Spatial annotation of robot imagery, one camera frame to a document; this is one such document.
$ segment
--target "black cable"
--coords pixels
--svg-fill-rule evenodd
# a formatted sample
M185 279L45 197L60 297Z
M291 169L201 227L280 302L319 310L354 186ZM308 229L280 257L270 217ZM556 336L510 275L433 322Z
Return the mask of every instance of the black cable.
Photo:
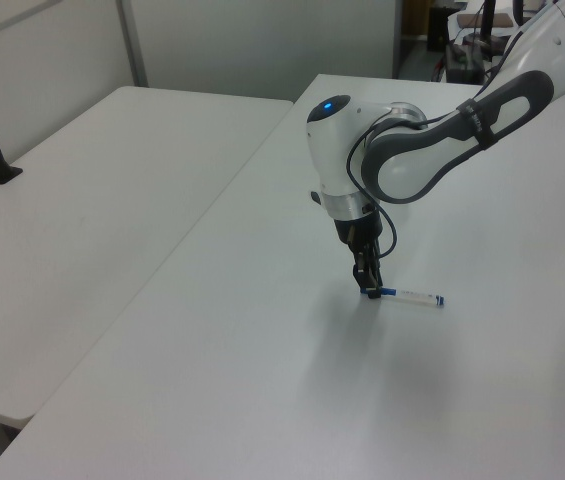
M506 51L504 52L504 55L502 55L502 59L500 60L500 62L497 64L497 66L492 67L491 71L492 74L489 77L489 79L487 80L487 82L482 86L482 88L480 89L480 91L478 93L475 94L475 97L477 97L478 95L480 95L482 92L484 92L484 90L486 90L488 88L489 85L491 85L491 82L493 82L493 80L495 79L495 77L497 77L498 73L500 72L500 70L502 69L502 67L504 66L504 62L506 61L506 59L508 58L509 54L511 53L511 51L513 50L513 47L515 47L515 44L518 43L518 40L520 39L520 37L522 36L523 32L518 32L515 37L513 37L513 40L511 40L511 43L509 44L508 48L506 49Z
M475 26L477 26L478 24L478 15L480 14L480 12L482 11L482 9L484 8L484 4L486 2L482 2L482 6L480 7L480 9L476 12L476 14L473 16L473 18L471 19L471 23L473 23L474 28ZM451 42L451 44L454 44L455 41L458 39L458 37L460 36L460 34L462 33L463 30L466 30L467 27L461 28L460 31L458 32L458 34L455 36L455 38L453 39L453 41Z
M518 32L516 34L516 36L513 38L513 40L511 41L510 45L508 46L508 48L506 49L506 51L504 52L504 55L502 55L502 59L500 60L500 62L498 63L497 66L492 67L490 70L492 71L492 75L489 77L489 80L484 84L484 86L480 89L480 91L478 93L475 94L475 97L477 97L478 95L480 95L482 92L484 92L484 90L486 90L488 88L488 86L491 84L491 82L493 82L493 80L495 79L495 77L497 76L497 74L499 73L499 71L501 70L501 68L504 66L504 62L506 61L506 59L508 58L508 56L510 55L511 51L513 51L513 48L515 47L515 44L518 42L518 40L520 39L520 37L522 36L523 32ZM353 172L351 171L351 161L353 159L353 155L355 154L355 151L357 150L357 148L360 146L360 143L362 143L362 141L365 142L365 146L366 146L366 138L373 133L373 131L377 128L378 124L377 122L387 116L389 113L382 115L381 117L377 118L373 124L356 140L355 144L353 145L353 148L351 148L351 151L349 152L349 155L346 159L346 173L349 176L349 179L351 180L351 182L353 183L353 185L355 185L355 187L362 192L362 194L367 198L367 200L369 200L369 202L371 202L371 204L378 209L378 211L382 214L382 216L386 219L387 223L389 224L389 227L391 228L391 234L393 235L393 241L391 242L391 246L389 247L389 249L380 254L379 258L384 258L387 255L391 254L391 252L393 252L393 250L395 249L397 243L398 243L398 234L397 231L395 229L395 225L393 223L393 220L391 220L391 217L389 217L389 214L386 212L386 210L384 210L384 208L382 208L382 206L380 205L380 203L373 198L373 196L366 190L366 188L364 188L353 176ZM402 120L399 122L396 122L395 124L393 124L389 129L391 128L396 128L396 127L409 127L409 128L417 128L417 127L421 127L424 125L429 125L431 123L435 123L435 122L439 122L440 120L444 119L445 117L447 117L448 115L450 115L450 113L447 113L446 115L441 115L439 117L436 118L432 118L430 120L423 120L421 122L411 122L409 120Z
M373 125L371 125L366 132L364 132L355 142L355 144L353 145L353 148L351 148L351 151L349 152L349 156L346 159L346 173L349 176L349 179L351 180L351 182L353 183L353 185L355 185L355 187L362 192L362 194L367 198L367 200L369 200L369 202L371 202L371 204L377 208L377 210L382 214L382 216L385 218L386 222L389 224L389 227L391 228L391 234L393 235L393 241L391 243L391 246L389 247L389 249L384 252L381 253L378 258L384 258L387 255L389 255L394 249L395 246L398 243L398 232L395 229L395 224L393 223L393 220L391 220L391 217L389 217L389 214L386 213L386 210L384 210L384 208L382 208L382 206L380 205L380 203L373 198L373 195L371 195L368 190L366 188L364 188L360 182L358 182L355 177L353 176L353 172L351 171L351 161L353 160L353 155L355 154L355 151L357 150L357 148L360 146L360 144L362 143L362 141L366 142L366 138L373 133L373 131L377 128L378 124L378 120L386 117L387 115L389 115L389 113L386 113L384 115L382 115L381 117L377 118L374 122ZM438 122L440 120L442 120L444 117L446 117L446 115L442 115L441 117L437 117L437 118L433 118L431 120L423 120L421 122L411 122L410 120L402 120L399 121L397 123L395 123L391 128L395 128L395 127L401 127L401 126L407 126L409 128L417 128L417 127L421 127L423 125L428 125L429 123L434 123L434 122Z

